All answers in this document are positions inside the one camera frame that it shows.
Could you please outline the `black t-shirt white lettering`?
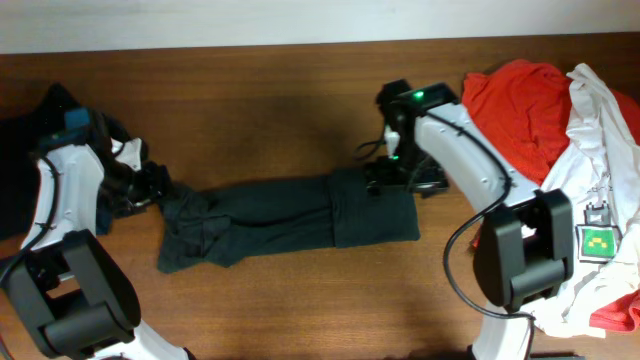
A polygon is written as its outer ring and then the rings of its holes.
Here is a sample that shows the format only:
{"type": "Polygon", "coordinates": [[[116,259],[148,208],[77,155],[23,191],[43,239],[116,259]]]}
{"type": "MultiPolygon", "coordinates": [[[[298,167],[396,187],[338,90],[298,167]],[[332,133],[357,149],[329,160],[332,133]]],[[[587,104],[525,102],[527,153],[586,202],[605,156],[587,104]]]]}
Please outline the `black t-shirt white lettering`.
{"type": "Polygon", "coordinates": [[[371,191],[359,168],[328,175],[196,191],[178,185],[159,205],[165,222],[157,268],[231,267],[248,257],[416,241],[405,191],[371,191]]]}

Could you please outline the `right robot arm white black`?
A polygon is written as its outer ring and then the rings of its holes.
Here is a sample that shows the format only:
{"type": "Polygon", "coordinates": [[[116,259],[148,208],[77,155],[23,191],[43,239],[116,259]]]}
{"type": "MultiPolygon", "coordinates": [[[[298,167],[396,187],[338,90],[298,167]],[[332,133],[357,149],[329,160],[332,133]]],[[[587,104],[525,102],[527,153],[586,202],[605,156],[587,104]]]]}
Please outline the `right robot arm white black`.
{"type": "Polygon", "coordinates": [[[443,253],[450,286],[483,316],[467,358],[532,358],[535,317],[527,306],[556,296],[574,274],[569,198],[542,190],[512,166],[445,83],[414,89],[396,80],[382,86],[375,103],[384,120],[377,143],[387,154],[365,166],[370,192],[427,197],[455,184],[475,211],[443,253]],[[480,230],[473,271],[484,306],[462,291],[450,267],[455,242],[473,225],[480,230]]]}

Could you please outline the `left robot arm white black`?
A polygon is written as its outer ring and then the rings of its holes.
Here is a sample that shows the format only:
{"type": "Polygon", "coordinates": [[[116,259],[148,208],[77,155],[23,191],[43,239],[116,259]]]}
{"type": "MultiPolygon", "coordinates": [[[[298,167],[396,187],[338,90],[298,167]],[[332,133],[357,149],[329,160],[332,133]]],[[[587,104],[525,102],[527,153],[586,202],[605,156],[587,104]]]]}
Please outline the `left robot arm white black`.
{"type": "Polygon", "coordinates": [[[1,288],[38,350],[55,359],[181,359],[142,318],[136,291],[97,239],[98,200],[116,217],[144,211],[172,188],[135,138],[115,141],[88,108],[37,145],[40,185],[31,228],[3,261],[1,288]]]}

